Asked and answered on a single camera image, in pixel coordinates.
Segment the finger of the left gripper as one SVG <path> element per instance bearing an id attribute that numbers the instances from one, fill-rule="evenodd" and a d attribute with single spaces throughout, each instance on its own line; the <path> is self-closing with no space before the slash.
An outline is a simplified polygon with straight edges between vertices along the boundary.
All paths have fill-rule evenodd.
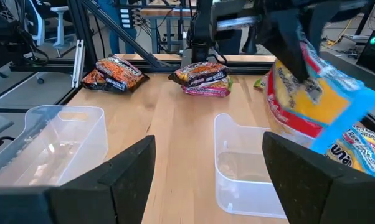
<path id="1" fill-rule="evenodd" d="M 339 6 L 310 6 L 309 10 L 308 41 L 319 53 L 323 28 L 339 12 Z"/>
<path id="2" fill-rule="evenodd" d="M 288 68 L 298 82 L 309 78 L 300 47 L 298 9 L 265 12 L 257 27 L 257 42 Z"/>

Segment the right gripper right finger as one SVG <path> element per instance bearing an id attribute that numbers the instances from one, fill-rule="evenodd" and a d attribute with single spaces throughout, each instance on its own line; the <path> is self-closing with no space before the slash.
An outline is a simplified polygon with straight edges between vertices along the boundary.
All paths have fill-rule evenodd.
<path id="1" fill-rule="evenodd" d="M 262 150 L 290 223 L 375 224 L 375 177 L 272 132 Z"/>

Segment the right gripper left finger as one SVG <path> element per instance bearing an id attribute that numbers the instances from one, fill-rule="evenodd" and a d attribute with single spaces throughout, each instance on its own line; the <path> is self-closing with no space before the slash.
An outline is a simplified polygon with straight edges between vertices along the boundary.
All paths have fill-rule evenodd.
<path id="1" fill-rule="evenodd" d="M 141 223 L 155 160 L 147 135 L 64 185 L 0 187 L 0 223 Z"/>

